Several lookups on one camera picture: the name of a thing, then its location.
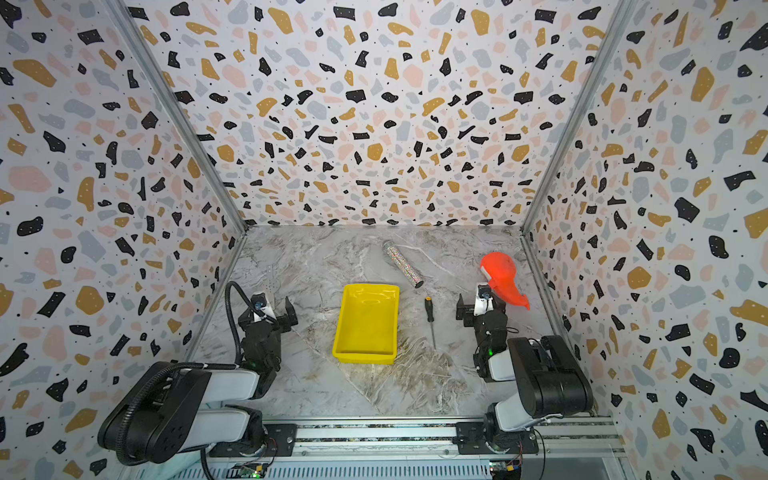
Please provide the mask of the black yellow screwdriver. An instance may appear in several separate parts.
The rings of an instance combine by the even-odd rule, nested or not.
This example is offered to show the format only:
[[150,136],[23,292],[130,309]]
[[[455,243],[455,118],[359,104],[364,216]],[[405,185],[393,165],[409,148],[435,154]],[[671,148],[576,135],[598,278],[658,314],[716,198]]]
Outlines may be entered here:
[[425,298],[424,306],[425,306],[425,311],[426,311],[426,315],[427,315],[427,322],[428,322],[428,324],[430,326],[430,334],[431,334],[432,345],[433,345],[434,348],[437,348],[437,346],[436,346],[436,337],[435,337],[435,328],[434,328],[434,322],[435,322],[434,306],[433,306],[433,300],[432,300],[431,297],[427,296]]

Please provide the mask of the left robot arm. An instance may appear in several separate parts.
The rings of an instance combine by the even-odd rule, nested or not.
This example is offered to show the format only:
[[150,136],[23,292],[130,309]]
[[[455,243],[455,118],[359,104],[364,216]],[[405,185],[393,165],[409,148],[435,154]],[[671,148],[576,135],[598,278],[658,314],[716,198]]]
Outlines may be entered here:
[[262,413],[244,403],[268,393],[282,367],[282,336],[297,324],[291,302],[277,314],[265,294],[252,295],[230,323],[239,341],[235,362],[156,362],[104,420],[99,446],[126,466],[217,444],[241,456],[275,448]]

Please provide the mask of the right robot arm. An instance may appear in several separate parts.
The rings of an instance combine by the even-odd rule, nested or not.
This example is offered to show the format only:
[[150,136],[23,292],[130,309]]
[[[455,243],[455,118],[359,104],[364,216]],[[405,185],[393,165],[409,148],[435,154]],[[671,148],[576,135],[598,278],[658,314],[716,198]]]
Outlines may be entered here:
[[589,381],[566,341],[559,335],[516,336],[506,306],[487,284],[477,286],[471,304],[457,302],[456,319],[473,329],[477,341],[472,359],[478,376],[516,388],[491,404],[482,421],[456,425],[461,455],[536,453],[534,427],[586,413],[594,404]]

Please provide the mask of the yellow plastic bin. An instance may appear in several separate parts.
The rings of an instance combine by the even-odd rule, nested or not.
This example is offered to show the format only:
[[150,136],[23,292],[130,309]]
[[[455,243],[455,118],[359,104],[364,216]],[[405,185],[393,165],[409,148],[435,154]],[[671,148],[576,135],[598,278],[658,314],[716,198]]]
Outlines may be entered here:
[[396,285],[346,285],[332,355],[341,363],[392,365],[398,352],[399,300]]

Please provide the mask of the red plastic funnel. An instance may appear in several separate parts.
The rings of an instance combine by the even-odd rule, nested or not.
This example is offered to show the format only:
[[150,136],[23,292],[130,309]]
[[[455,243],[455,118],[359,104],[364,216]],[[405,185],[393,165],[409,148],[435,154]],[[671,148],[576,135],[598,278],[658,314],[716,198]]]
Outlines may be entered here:
[[491,290],[509,305],[530,309],[530,302],[516,284],[517,267],[514,260],[502,252],[485,255],[480,264]]

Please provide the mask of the glitter tube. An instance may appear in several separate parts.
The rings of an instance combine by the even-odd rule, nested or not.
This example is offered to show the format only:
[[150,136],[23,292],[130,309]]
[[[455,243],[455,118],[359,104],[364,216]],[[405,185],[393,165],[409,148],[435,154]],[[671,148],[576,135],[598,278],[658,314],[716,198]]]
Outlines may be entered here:
[[392,240],[386,240],[383,243],[382,248],[384,254],[389,258],[392,264],[406,277],[408,282],[415,289],[419,289],[423,286],[424,278],[422,274],[401,253]]

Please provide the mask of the left circuit board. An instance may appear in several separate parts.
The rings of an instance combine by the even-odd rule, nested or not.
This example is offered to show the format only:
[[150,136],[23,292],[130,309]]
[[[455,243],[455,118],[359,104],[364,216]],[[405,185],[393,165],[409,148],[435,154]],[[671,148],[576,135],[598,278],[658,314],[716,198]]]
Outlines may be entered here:
[[235,464],[225,472],[225,479],[265,479],[268,473],[267,463],[242,463]]

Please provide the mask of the circuit board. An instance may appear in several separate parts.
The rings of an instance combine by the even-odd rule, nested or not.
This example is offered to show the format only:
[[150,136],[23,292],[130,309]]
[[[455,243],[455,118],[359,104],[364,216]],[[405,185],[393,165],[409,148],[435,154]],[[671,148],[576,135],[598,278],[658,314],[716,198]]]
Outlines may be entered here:
[[491,461],[489,470],[492,480],[520,480],[522,478],[522,461],[519,459]]
[[268,473],[267,463],[242,463],[235,464],[225,472],[225,479],[265,479]]

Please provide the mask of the right circuit board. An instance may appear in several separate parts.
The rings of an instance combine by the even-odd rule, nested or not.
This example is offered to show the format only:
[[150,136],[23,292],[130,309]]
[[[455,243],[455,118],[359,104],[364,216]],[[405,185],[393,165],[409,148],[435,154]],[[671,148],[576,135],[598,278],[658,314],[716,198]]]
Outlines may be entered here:
[[489,470],[492,480],[520,480],[522,478],[522,461],[519,459],[491,461]]

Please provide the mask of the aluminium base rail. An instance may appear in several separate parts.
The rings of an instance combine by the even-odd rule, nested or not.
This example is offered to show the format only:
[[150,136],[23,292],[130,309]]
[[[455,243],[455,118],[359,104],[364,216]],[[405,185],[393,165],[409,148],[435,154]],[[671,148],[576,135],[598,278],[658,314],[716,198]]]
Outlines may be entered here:
[[265,479],[491,479],[491,461],[519,459],[521,479],[631,479],[611,420],[576,416],[534,427],[538,451],[461,455],[456,425],[479,417],[352,417],[267,420],[275,448],[241,456],[231,444],[164,464],[126,467],[122,479],[225,479],[235,464],[267,463]]

